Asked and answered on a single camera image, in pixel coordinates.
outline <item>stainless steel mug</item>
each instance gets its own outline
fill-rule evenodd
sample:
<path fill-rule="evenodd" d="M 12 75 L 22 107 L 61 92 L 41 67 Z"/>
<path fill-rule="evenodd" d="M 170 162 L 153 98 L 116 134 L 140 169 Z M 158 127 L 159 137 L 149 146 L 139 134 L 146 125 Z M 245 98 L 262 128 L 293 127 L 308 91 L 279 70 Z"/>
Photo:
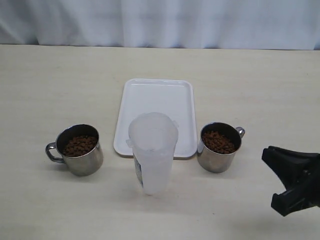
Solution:
<path fill-rule="evenodd" d="M 235 151 L 229 154 L 221 154 L 210 150 L 203 142 L 203 135 L 207 132 L 216 131 L 223 134 L 234 144 Z M 241 147 L 242 137 L 245 130 L 238 126 L 236 128 L 222 122 L 212 122 L 205 125 L 200 132 L 200 141 L 197 151 L 197 160 L 201 167 L 212 173 L 226 171 L 233 161 L 236 152 Z"/>
<path fill-rule="evenodd" d="M 97 139 L 95 147 L 90 152 L 77 157 L 69 157 L 62 154 L 65 146 L 71 139 L 83 135 Z M 62 158 L 53 156 L 50 153 L 51 149 L 56 149 Z M 99 144 L 99 133 L 93 126 L 86 124 L 77 124 L 65 129 L 58 135 L 55 142 L 51 142 L 45 147 L 45 153 L 53 162 L 66 164 L 70 172 L 79 177 L 95 173 L 103 163 L 103 153 Z"/>

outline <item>white curtain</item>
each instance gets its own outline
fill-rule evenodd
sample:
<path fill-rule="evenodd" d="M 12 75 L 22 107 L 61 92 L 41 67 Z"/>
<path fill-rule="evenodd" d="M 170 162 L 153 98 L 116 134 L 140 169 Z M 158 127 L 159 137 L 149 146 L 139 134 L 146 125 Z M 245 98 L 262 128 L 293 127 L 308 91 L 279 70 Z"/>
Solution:
<path fill-rule="evenodd" d="M 320 0 L 0 0 L 0 43 L 320 49 Z"/>

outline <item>tray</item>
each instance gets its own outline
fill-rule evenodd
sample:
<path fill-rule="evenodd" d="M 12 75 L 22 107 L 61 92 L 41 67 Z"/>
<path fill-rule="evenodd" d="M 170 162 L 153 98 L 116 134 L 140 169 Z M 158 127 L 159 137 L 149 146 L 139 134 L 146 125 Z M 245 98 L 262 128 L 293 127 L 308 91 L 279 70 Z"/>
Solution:
<path fill-rule="evenodd" d="M 194 92 L 184 80 L 134 78 L 126 82 L 113 141 L 114 150 L 133 156 L 128 147 L 129 125 L 138 115 L 159 112 L 178 123 L 175 158 L 189 158 L 197 151 Z"/>

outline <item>dog kibble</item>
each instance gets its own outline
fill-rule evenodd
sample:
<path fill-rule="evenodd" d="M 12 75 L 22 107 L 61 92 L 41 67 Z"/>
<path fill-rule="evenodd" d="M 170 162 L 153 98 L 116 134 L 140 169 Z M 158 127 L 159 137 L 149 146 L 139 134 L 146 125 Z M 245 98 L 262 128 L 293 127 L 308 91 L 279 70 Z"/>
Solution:
<path fill-rule="evenodd" d="M 98 139 L 94 136 L 75 136 L 63 149 L 63 155 L 67 157 L 80 157 L 89 153 L 97 145 Z"/>
<path fill-rule="evenodd" d="M 235 145 L 217 131 L 205 132 L 202 136 L 204 145 L 218 154 L 231 154 L 236 151 Z"/>

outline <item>plastic pitcher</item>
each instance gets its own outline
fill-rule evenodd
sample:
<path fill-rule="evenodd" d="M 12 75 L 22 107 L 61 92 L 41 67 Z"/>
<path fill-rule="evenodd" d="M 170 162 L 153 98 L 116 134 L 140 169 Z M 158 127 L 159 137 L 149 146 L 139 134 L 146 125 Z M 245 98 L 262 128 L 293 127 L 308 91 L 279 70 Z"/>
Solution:
<path fill-rule="evenodd" d="M 147 195 L 164 190 L 170 180 L 178 141 L 177 123 L 159 112 L 144 113 L 129 126 L 136 176 Z"/>

